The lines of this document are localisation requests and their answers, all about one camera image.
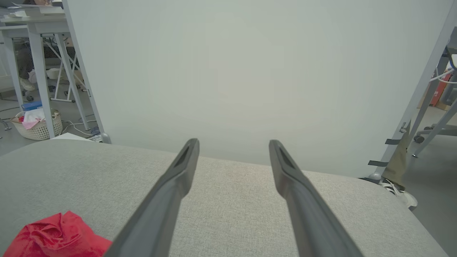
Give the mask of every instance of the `black tape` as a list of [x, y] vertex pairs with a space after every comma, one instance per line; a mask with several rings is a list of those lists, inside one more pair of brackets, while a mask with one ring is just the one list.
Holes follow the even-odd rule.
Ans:
[[400, 144], [400, 139], [386, 139], [386, 145], [398, 145]]
[[387, 167], [388, 162], [382, 161], [369, 161], [368, 165], [378, 166], [378, 167]]

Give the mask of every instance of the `table leg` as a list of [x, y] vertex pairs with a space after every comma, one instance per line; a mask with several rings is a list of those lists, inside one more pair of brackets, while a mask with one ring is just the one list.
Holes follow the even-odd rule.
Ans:
[[46, 118], [46, 126], [49, 131], [49, 137], [54, 138], [55, 132], [53, 127], [53, 117], [51, 106], [49, 104], [48, 80], [46, 75], [46, 66], [44, 63], [43, 40], [41, 34], [37, 32], [35, 23], [28, 24], [30, 49], [32, 50], [33, 65], [35, 66], [35, 74], [37, 76], [38, 90], [40, 92], [41, 103], [43, 105], [44, 117]]
[[16, 91], [17, 101], [19, 102], [19, 108], [21, 111], [22, 105], [24, 104], [24, 99], [22, 98], [21, 85], [19, 83], [19, 71], [17, 70], [16, 55], [14, 53], [14, 43], [13, 39], [8, 36], [8, 33], [3, 31], [3, 39], [5, 42], [5, 54], [8, 61], [8, 66], [11, 72], [11, 79], [13, 80], [14, 90]]
[[54, 36], [57, 41], [57, 46], [58, 46], [58, 50], [60, 52], [60, 57], [62, 58], [62, 62], [64, 63], [65, 72], [67, 73], [68, 81], [70, 82], [70, 88], [73, 91], [74, 100], [76, 101], [76, 105], [78, 106], [78, 109], [80, 111], [81, 119], [83, 121], [84, 127], [86, 130], [90, 130], [89, 125], [87, 124], [87, 121], [86, 121], [86, 116], [84, 113], [83, 105], [81, 104], [80, 95], [79, 95], [78, 89], [76, 88], [76, 83], [74, 81], [74, 74], [72, 73], [72, 68], [70, 65], [67, 48], [65, 46], [64, 37], [62, 36], [62, 34], [54, 34]]

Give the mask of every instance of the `chair caster wheel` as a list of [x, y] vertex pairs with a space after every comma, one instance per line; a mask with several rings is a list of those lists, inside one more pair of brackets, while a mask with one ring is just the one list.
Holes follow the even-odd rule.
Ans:
[[418, 144], [422, 143], [425, 140], [425, 138], [423, 136], [414, 136], [413, 139], [414, 139], [414, 142], [416, 142]]

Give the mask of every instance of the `blue box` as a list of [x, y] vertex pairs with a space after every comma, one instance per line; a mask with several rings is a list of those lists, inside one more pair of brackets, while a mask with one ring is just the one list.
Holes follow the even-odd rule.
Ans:
[[30, 102], [22, 105], [24, 111], [31, 111], [42, 107], [41, 101]]

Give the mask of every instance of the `red box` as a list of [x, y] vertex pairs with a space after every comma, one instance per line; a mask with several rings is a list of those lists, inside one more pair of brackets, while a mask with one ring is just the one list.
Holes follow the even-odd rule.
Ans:
[[[444, 81], [449, 81], [452, 77], [452, 74], [447, 74], [442, 78]], [[443, 94], [444, 88], [446, 87], [447, 83], [441, 82], [438, 84], [438, 87], [436, 88], [435, 94], [433, 95], [433, 98], [431, 99], [430, 105], [435, 106], [438, 101], [440, 100], [441, 94]]]

